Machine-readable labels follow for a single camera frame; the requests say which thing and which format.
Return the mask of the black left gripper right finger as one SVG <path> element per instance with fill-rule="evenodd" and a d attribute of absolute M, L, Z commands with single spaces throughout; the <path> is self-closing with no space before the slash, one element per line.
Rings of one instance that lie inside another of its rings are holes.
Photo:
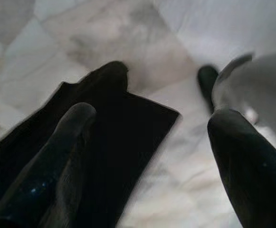
<path fill-rule="evenodd" d="M 239 112 L 216 110 L 207 125 L 231 205 L 244 228 L 276 228 L 276 149 Z"/>

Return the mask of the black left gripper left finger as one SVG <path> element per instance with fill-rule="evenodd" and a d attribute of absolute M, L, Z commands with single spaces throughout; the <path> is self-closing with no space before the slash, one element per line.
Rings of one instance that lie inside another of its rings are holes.
<path fill-rule="evenodd" d="M 96 111 L 72 106 L 0 200 L 0 228 L 70 228 L 86 182 Z"/>

